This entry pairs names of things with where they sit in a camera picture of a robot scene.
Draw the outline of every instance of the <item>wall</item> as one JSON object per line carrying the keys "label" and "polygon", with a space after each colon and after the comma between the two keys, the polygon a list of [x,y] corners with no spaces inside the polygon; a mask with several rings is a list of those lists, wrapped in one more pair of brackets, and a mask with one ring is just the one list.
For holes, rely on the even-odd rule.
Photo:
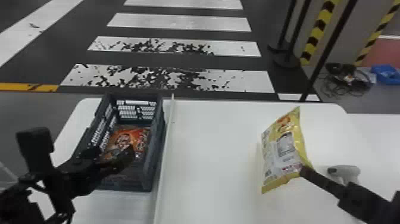
{"label": "wall", "polygon": [[328,61],[354,63],[392,3],[393,0],[359,0]]}
{"label": "wall", "polygon": [[[318,17],[323,2],[324,0],[311,1],[302,30],[295,45],[294,53],[297,57],[300,57],[305,48],[305,44],[314,27],[315,20]],[[286,35],[287,41],[290,41],[290,38],[292,37],[303,3],[304,0],[298,0],[295,11],[293,12],[293,19],[290,22],[289,30]],[[340,3],[337,4],[331,22],[326,27],[324,36],[318,43],[317,50],[311,58],[311,66],[317,64],[347,3],[348,0],[341,0]],[[358,0],[358,3],[343,29],[343,32],[339,36],[328,61],[348,64],[354,63],[372,33],[377,29],[381,19],[390,10],[392,3],[393,0]]]}

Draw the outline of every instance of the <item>white table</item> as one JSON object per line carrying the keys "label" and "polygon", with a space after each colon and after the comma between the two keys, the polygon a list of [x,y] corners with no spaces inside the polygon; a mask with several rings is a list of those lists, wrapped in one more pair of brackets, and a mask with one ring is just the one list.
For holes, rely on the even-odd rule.
{"label": "white table", "polygon": [[[70,157],[98,103],[99,99],[84,99],[77,105],[55,142],[56,166]],[[150,194],[95,191],[74,200],[73,223],[152,223],[156,196],[155,224],[354,223],[336,207],[334,197],[303,179],[260,194],[260,134],[295,106],[176,101],[158,195],[157,186]],[[167,101],[166,117],[169,107]],[[317,171],[325,174],[330,165],[357,165],[360,184],[386,199],[400,189],[395,165],[382,166],[388,155],[372,149],[370,137],[363,138],[339,106],[302,104],[301,113],[307,153]],[[364,131],[368,122],[362,123]],[[382,184],[389,178],[393,185]],[[43,195],[31,198],[40,202],[47,216],[52,213],[49,203],[43,205]]]}

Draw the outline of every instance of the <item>black cable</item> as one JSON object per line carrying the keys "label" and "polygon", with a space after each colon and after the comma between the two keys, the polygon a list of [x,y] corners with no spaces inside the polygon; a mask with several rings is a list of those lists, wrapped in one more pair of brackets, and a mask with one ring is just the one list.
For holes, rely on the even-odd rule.
{"label": "black cable", "polygon": [[[364,80],[361,80],[357,77],[354,77],[355,80],[367,83],[367,86],[372,85],[371,79],[361,70],[356,70],[359,74],[362,74],[368,82],[365,82]],[[339,99],[339,96],[344,96],[346,94],[352,95],[353,97],[361,97],[365,94],[366,89],[363,88],[358,88],[355,86],[350,86],[350,85],[339,85],[335,82],[334,79],[337,79],[337,75],[330,74],[330,73],[320,73],[320,74],[327,74],[325,77],[319,77],[318,79],[322,79],[322,85],[321,85],[321,92],[325,94],[328,98],[335,97]]]}

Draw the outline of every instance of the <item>crosswalk stripe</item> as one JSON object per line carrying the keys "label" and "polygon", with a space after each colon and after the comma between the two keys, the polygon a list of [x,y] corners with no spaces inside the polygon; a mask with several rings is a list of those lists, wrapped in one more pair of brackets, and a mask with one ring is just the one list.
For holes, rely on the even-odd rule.
{"label": "crosswalk stripe", "polygon": [[153,7],[242,9],[240,0],[127,0],[124,5]]}
{"label": "crosswalk stripe", "polygon": [[0,67],[82,0],[52,0],[0,33]]}
{"label": "crosswalk stripe", "polygon": [[257,43],[248,41],[125,38],[114,36],[98,36],[88,50],[160,54],[204,54],[240,57],[261,56]]}
{"label": "crosswalk stripe", "polygon": [[117,13],[109,27],[251,32],[246,18]]}
{"label": "crosswalk stripe", "polygon": [[96,64],[76,64],[60,86],[275,92],[266,71],[188,70]]}
{"label": "crosswalk stripe", "polygon": [[[301,94],[278,94],[280,100],[290,100],[297,101],[300,100]],[[307,96],[306,101],[320,101],[319,97],[316,94],[310,94]]]}

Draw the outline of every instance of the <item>blue box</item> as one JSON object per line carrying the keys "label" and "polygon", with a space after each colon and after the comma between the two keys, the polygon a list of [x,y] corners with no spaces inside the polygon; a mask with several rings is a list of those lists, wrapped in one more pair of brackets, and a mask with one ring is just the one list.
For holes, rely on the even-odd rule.
{"label": "blue box", "polygon": [[379,82],[386,85],[400,85],[400,73],[388,64],[372,66],[371,71],[377,75]]}

